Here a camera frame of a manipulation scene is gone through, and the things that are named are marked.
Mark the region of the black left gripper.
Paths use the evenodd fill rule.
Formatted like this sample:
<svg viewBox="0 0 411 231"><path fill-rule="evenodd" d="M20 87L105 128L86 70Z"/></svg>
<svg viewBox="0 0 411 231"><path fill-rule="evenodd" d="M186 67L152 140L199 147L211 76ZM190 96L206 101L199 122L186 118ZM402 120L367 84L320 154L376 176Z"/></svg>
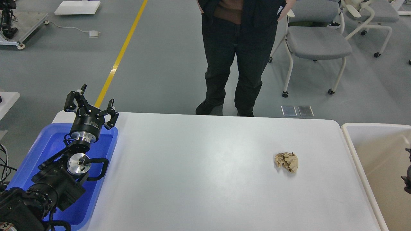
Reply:
<svg viewBox="0 0 411 231"><path fill-rule="evenodd" d="M112 98L107 109L101 111L97 107L91 107L84 97L87 85L83 85L78 91L71 91L66 97L64 105L65 112L76 112L76 117L69 135L74 140L84 140L88 143L95 143L99 140L102 127L107 130L115 127L119 113L114 107Z"/></svg>

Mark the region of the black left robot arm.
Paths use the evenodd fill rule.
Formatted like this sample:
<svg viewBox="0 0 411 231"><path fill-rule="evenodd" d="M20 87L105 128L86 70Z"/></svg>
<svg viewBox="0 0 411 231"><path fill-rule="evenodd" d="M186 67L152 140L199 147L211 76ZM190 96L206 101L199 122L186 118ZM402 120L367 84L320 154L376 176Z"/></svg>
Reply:
<svg viewBox="0 0 411 231"><path fill-rule="evenodd" d="M27 190L12 187L1 192L2 231L54 231L56 226L70 231L70 223L54 220L54 213L78 201L86 193L85 182L105 176L109 160L89 157L87 152L98 142L103 128L115 127L119 113L113 98L105 110L89 104L84 97L86 87L66 97L64 111L76 116L64 135L64 148L38 165L39 172L31 178L33 184Z"/></svg>

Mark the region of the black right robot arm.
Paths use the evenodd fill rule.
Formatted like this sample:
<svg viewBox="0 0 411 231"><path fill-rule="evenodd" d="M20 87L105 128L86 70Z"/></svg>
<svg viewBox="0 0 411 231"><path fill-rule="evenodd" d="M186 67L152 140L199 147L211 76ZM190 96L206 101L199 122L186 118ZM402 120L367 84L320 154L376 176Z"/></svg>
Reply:
<svg viewBox="0 0 411 231"><path fill-rule="evenodd" d="M404 180L405 183L405 192L411 194L411 165L407 168L407 175L401 176L401 178L402 180Z"/></svg>

